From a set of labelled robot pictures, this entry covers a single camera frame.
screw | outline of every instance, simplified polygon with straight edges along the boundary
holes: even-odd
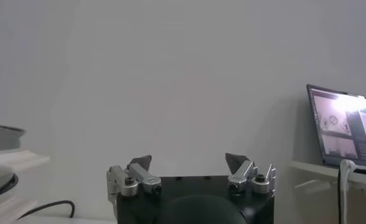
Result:
[[[162,188],[160,185],[157,185],[157,186],[153,187],[153,189],[152,189],[152,193],[155,195],[160,195],[161,191],[162,191]]]
[[[263,174],[259,174],[256,176],[256,181],[259,183],[263,183],[266,181],[266,177]]]
[[[126,177],[126,179],[124,179],[124,184],[126,186],[132,185],[134,183],[134,179],[132,177]]]
[[[237,191],[238,187],[235,184],[231,184],[231,185],[229,185],[229,190],[230,191]]]

white wall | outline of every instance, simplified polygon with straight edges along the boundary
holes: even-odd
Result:
[[[366,0],[0,1],[0,123],[52,158],[20,191],[79,217],[113,219],[111,165],[222,175],[233,152],[279,167],[276,222],[301,223],[307,83],[366,95]]]

laptop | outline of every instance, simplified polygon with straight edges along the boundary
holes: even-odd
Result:
[[[307,85],[323,163],[366,166],[366,97]]]

white cable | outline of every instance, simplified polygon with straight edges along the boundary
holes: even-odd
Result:
[[[341,170],[341,186],[343,192],[343,214],[342,214],[342,221],[343,224],[348,224],[348,179],[349,174],[354,172],[356,169],[359,170],[366,170],[365,166],[358,166],[353,161],[344,159],[340,163],[340,170]]]
[[[348,224],[348,179],[349,179],[349,173],[351,172],[350,169],[347,170],[347,172],[345,173],[345,185],[343,186],[343,217],[342,217],[342,221],[343,224]]]

silver metal bracket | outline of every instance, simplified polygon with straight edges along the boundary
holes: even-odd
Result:
[[[118,193],[124,197],[135,196],[138,191],[138,182],[130,178],[120,166],[112,166],[107,171],[108,199],[116,198]]]
[[[128,166],[128,175],[136,179],[138,182],[142,183],[142,186],[146,193],[161,193],[161,178],[151,175],[138,163],[130,164]]]
[[[276,168],[271,164],[265,175],[259,174],[252,179],[253,192],[268,194],[275,191]]]
[[[237,172],[228,177],[228,188],[233,192],[242,192],[246,190],[248,179],[253,177],[257,168],[254,162],[245,160]]]

